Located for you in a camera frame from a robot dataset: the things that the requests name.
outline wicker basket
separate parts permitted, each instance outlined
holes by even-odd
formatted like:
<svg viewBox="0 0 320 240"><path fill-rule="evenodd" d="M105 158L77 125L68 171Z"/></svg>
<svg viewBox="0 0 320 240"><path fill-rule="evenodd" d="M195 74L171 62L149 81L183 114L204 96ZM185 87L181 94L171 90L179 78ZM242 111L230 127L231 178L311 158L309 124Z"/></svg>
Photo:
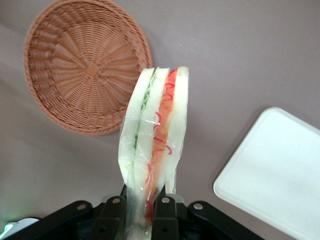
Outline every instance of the wicker basket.
<svg viewBox="0 0 320 240"><path fill-rule="evenodd" d="M120 128L143 68L152 67L135 20L108 0L59 0L31 26L24 71L40 108L85 135Z"/></svg>

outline gray table surface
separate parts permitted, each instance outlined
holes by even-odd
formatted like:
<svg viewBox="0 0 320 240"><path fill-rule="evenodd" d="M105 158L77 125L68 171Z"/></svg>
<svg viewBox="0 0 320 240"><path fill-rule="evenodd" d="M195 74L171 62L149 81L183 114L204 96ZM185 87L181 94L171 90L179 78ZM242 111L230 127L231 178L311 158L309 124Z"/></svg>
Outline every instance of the gray table surface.
<svg viewBox="0 0 320 240"><path fill-rule="evenodd" d="M0 1L0 231L83 199L119 194L119 132L62 129L26 86L22 48L52 0ZM154 65L188 66L189 103L177 193L203 200L261 237L290 240L215 196L212 185L259 114L280 107L320 129L317 0L115 0L141 25Z"/></svg>

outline plastic-wrapped sandwich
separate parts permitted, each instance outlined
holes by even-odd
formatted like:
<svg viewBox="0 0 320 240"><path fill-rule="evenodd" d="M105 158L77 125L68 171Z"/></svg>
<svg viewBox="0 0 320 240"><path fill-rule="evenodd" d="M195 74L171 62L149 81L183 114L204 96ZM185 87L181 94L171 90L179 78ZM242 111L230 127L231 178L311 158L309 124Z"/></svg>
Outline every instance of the plastic-wrapped sandwich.
<svg viewBox="0 0 320 240"><path fill-rule="evenodd" d="M173 192L187 125L187 67L144 69L131 96L118 161L127 186L127 239L150 239L154 200Z"/></svg>

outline white tray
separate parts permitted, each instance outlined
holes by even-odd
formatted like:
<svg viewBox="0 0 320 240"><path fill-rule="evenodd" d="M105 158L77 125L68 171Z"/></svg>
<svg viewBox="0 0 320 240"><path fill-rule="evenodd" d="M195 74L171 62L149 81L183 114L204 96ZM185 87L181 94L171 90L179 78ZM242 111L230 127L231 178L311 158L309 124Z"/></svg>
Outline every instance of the white tray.
<svg viewBox="0 0 320 240"><path fill-rule="evenodd" d="M300 240L320 240L320 130L265 110L213 189L226 202Z"/></svg>

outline green light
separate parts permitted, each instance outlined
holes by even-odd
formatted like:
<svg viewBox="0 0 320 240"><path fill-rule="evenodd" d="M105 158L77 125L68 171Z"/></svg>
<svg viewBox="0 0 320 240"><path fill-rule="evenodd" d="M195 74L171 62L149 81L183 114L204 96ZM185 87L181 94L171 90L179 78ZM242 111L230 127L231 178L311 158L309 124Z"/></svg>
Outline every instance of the green light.
<svg viewBox="0 0 320 240"><path fill-rule="evenodd" d="M0 234L0 239L2 239L2 238L5 236L5 234L6 234L7 232L9 232L9 230L10 230L13 226L14 226L13 224L7 224L7 225L5 225L5 227L4 227L4 232Z"/></svg>

